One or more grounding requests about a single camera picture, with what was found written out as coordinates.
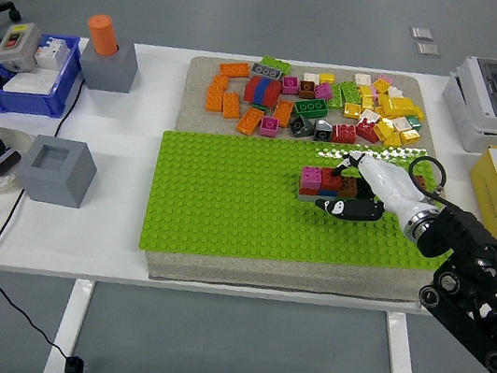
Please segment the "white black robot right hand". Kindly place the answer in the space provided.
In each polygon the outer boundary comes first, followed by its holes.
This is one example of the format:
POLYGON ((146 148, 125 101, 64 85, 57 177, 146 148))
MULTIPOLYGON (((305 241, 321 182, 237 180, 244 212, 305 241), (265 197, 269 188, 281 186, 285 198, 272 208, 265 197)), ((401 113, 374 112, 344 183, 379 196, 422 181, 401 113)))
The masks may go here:
POLYGON ((344 169, 351 166, 359 169, 362 179, 377 200, 357 198, 347 201, 315 201, 317 207, 336 219, 372 222, 381 218, 382 213, 387 210, 396 215, 405 236, 415 242, 439 214, 437 206, 423 201, 424 194, 400 166, 356 151, 346 154, 344 161, 332 174, 340 176, 344 169))

